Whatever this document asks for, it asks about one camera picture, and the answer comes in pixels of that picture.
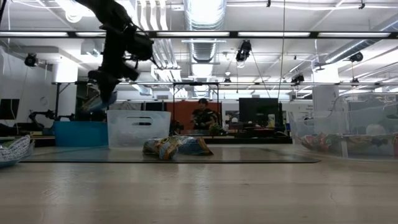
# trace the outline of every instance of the orange wall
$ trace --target orange wall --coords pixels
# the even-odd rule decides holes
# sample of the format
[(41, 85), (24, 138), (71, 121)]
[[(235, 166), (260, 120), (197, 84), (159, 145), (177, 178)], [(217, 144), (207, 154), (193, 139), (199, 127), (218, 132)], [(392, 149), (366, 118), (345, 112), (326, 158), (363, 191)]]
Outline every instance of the orange wall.
[[(217, 103), (209, 102), (209, 105), (207, 106), (209, 109), (213, 111), (217, 111)], [(193, 129), (193, 123), (191, 123), (191, 115), (192, 112), (196, 109), (199, 108), (199, 105), (197, 102), (175, 102), (175, 119), (179, 121), (182, 125), (184, 125), (184, 131), (186, 130), (192, 130)], [(172, 113), (172, 120), (174, 117), (174, 112), (173, 112), (173, 103), (167, 103), (167, 111)]]

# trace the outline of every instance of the gray mat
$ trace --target gray mat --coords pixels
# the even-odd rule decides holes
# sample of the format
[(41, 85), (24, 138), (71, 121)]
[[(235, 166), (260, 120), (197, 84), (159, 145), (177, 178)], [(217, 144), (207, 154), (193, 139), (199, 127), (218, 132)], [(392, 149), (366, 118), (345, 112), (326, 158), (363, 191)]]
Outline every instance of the gray mat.
[(141, 149), (38, 148), (22, 162), (114, 162), (114, 163), (315, 163), (318, 159), (255, 147), (211, 147), (212, 156), (178, 154), (172, 161), (148, 156)]

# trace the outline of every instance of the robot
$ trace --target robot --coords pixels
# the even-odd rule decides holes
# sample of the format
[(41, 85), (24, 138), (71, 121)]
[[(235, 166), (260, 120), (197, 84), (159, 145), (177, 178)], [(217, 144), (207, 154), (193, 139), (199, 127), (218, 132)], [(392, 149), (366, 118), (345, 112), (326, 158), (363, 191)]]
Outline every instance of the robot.
[[(103, 61), (97, 70), (88, 72), (88, 77), (96, 81), (103, 103), (107, 103), (120, 78), (136, 81), (138, 61), (153, 60), (154, 43), (132, 23), (125, 8), (114, 0), (75, 0), (92, 10), (106, 31)], [(125, 52), (131, 54), (126, 58)], [(125, 63), (133, 60), (136, 66)]]

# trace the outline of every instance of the man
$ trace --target man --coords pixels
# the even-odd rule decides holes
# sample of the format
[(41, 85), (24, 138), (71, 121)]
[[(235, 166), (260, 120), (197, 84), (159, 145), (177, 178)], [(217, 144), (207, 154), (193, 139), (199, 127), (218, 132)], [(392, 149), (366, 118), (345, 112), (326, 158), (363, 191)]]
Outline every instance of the man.
[(211, 109), (207, 108), (208, 102), (202, 98), (198, 101), (199, 109), (194, 110), (191, 115), (195, 130), (209, 130), (212, 124), (216, 123), (217, 116)]
[(132, 23), (125, 8), (116, 1), (75, 1), (93, 11), (97, 19), (104, 24), (102, 28), (106, 30), (102, 64), (97, 70), (90, 71), (88, 76), (97, 81), (100, 97), (107, 103), (120, 78), (126, 77), (135, 81), (139, 76), (134, 68), (124, 63), (124, 52), (140, 54), (139, 60), (148, 60), (152, 57), (151, 40), (144, 35), (136, 34), (137, 27)]

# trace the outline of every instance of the clear plastic bin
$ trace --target clear plastic bin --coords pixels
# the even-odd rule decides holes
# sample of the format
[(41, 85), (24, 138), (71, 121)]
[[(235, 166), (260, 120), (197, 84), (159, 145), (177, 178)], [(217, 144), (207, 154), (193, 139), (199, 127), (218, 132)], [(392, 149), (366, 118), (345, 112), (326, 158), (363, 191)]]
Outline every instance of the clear plastic bin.
[(398, 94), (360, 93), (336, 99), (328, 116), (295, 119), (292, 137), (311, 151), (345, 158), (398, 158)]
[(110, 149), (143, 147), (147, 139), (169, 136), (170, 112), (109, 110), (107, 116)]

